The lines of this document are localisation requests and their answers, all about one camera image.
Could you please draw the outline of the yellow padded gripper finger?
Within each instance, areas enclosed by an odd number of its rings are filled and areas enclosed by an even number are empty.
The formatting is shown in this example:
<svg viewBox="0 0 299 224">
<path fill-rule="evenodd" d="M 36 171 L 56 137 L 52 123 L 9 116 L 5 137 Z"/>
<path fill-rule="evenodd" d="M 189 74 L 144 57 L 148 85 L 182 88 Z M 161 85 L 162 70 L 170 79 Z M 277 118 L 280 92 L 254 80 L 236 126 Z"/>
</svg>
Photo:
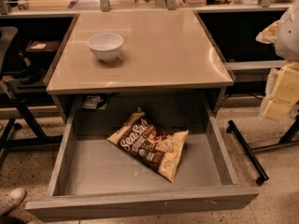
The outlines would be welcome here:
<svg viewBox="0 0 299 224">
<path fill-rule="evenodd" d="M 267 26 L 256 36 L 256 40 L 264 44 L 274 44 L 276 42 L 276 32 L 278 28 L 278 21 L 274 21 Z"/>
<path fill-rule="evenodd" d="M 263 116 L 272 120 L 283 119 L 298 101 L 299 63 L 272 68 L 262 101 Z"/>
</svg>

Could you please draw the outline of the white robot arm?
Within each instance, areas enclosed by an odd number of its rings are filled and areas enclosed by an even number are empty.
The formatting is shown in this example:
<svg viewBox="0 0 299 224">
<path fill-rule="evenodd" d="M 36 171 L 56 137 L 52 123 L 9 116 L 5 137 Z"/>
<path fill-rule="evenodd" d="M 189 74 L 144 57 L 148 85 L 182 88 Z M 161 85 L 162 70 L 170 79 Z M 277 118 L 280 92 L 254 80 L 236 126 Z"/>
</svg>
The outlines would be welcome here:
<svg viewBox="0 0 299 224">
<path fill-rule="evenodd" d="M 276 55 L 287 61 L 280 69 L 270 70 L 261 104 L 265 118 L 283 119 L 299 101 L 299 7 L 292 5 L 258 33 L 256 40 L 273 44 Z"/>
</svg>

